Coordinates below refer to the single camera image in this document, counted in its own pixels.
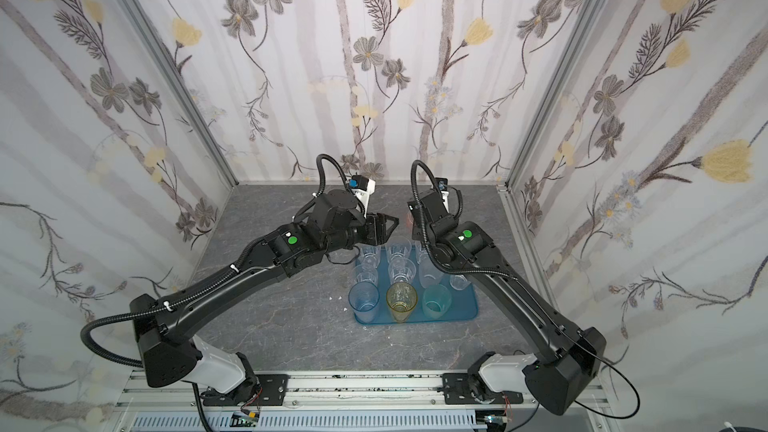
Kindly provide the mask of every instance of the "clear plastic cup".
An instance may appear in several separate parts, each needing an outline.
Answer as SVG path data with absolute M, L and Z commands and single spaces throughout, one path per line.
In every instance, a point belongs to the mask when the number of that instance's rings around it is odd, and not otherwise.
M 408 282 L 413 283 L 413 279 L 416 277 L 416 264 L 411 259 L 405 257 L 395 257 L 389 262 L 389 281 L 395 282 Z
M 350 289 L 350 307 L 357 320 L 370 324 L 379 313 L 379 289 L 370 282 L 358 282 Z
M 434 284 L 427 287 L 422 294 L 422 310 L 424 315 L 437 319 L 451 308 L 453 295 L 445 285 Z
M 382 260 L 382 248 L 380 245 L 360 245 L 360 263 L 371 264 L 370 259 L 374 259 L 376 264 L 374 268 L 379 267 Z
M 386 256 L 391 262 L 395 257 L 411 256 L 412 241 L 401 235 L 390 238 L 386 244 Z
M 379 285 L 379 271 L 366 268 L 363 264 L 356 265 L 352 268 L 352 280 L 355 284 L 358 282 L 370 282 L 374 285 Z
M 418 264 L 418 281 L 422 287 L 427 288 L 430 285 L 439 284 L 445 274 L 437 270 L 429 257 L 424 258 Z
M 368 256 L 368 257 L 360 257 L 360 265 L 367 271 L 376 272 L 376 270 L 379 268 L 379 261 L 376 259 L 376 257 Z
M 395 322 L 405 322 L 416 308 L 418 294 L 408 282 L 395 282 L 386 292 L 386 302 Z
M 464 275 L 451 275 L 451 287 L 457 291 L 463 291 L 469 287 L 469 280 Z

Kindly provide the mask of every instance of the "floral wallpaper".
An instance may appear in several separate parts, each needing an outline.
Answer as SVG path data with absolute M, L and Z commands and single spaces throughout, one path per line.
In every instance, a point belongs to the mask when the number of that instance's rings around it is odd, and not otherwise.
M 584 0 L 139 1 L 241 181 L 502 181 Z
M 130 371 L 80 329 L 186 284 L 229 187 L 115 0 L 0 10 L 0 428 L 101 430 Z
M 628 432 L 765 428 L 767 47 L 764 0 L 608 0 L 513 184 Z

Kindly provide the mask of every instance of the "gray marble table surface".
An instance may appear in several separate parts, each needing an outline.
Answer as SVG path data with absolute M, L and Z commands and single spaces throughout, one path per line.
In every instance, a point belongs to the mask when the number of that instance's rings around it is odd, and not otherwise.
M 521 270 L 496 188 L 460 189 L 465 203 L 462 218 L 483 227 L 512 266 Z M 214 236 L 192 280 L 232 263 L 248 241 L 287 223 L 315 190 L 316 186 L 304 185 L 236 187 L 225 210 L 220 211 Z M 395 234 L 409 235 L 404 223 L 410 199 L 410 186 L 378 186 L 369 207 L 371 212 L 400 217 Z M 338 262 L 351 256 L 349 251 L 332 254 Z M 465 369 L 489 350 L 504 354 L 531 350 L 478 290 L 479 312 L 471 321 L 360 325 L 347 301 L 350 269 L 351 265 L 323 260 L 255 292 L 208 323 L 199 336 L 218 348 L 245 353 L 255 370 Z

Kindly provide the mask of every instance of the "mounting plate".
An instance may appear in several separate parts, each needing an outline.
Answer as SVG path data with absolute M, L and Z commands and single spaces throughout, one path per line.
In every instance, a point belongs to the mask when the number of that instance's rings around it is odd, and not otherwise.
M 475 395 L 469 388 L 469 374 L 443 374 L 442 392 L 443 397 L 446 399 L 446 405 L 504 405 L 504 394 L 506 394 L 510 404 L 523 403 L 523 394 L 520 394 L 519 392 L 498 393 L 491 402 L 480 402 L 479 400 L 476 400 Z

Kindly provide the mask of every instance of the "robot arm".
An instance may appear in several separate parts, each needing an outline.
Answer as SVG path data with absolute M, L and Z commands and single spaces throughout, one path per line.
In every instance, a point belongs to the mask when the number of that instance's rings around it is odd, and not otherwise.
M 341 168 L 329 160 L 344 177 Z M 421 197 L 416 168 L 424 168 L 432 189 Z M 603 336 L 593 328 L 581 330 L 562 317 L 512 269 L 493 239 L 474 222 L 460 222 L 462 195 L 455 215 L 447 211 L 447 180 L 436 180 L 423 162 L 411 171 L 415 217 L 414 238 L 422 242 L 435 266 L 448 274 L 466 274 L 517 325 L 531 346 L 528 356 L 489 353 L 468 371 L 474 399 L 492 400 L 503 391 L 529 391 L 554 414 L 563 414 L 596 375 L 596 355 L 605 349 Z M 291 223 L 279 226 L 246 246 L 240 257 L 185 290 L 159 299 L 144 294 L 130 303 L 130 313 L 87 324 L 81 339 L 107 360 L 144 368 L 151 387 L 178 380 L 207 386 L 206 405 L 236 405 L 262 387 L 241 353 L 228 354 L 206 344 L 195 334 L 216 316 L 256 290 L 279 282 L 322 261 L 323 255 L 355 244 L 382 245 L 398 225 L 385 214 L 366 214 L 375 188 L 372 180 L 344 177 L 343 190 L 324 193 L 321 174 L 316 196 Z M 97 327 L 132 321 L 141 360 L 103 349 L 91 337 Z
M 417 167 L 432 181 L 423 197 L 416 189 Z M 460 222 L 460 213 L 448 213 L 440 192 L 445 179 L 435 179 L 421 161 L 414 162 L 411 178 L 412 238 L 422 242 L 438 270 L 466 274 L 536 350 L 531 355 L 490 353 L 480 358 L 468 371 L 475 398 L 490 400 L 506 390 L 530 392 L 553 414 L 564 414 L 597 374 L 595 356 L 605 350 L 604 337 L 563 317 L 516 273 L 480 226 Z

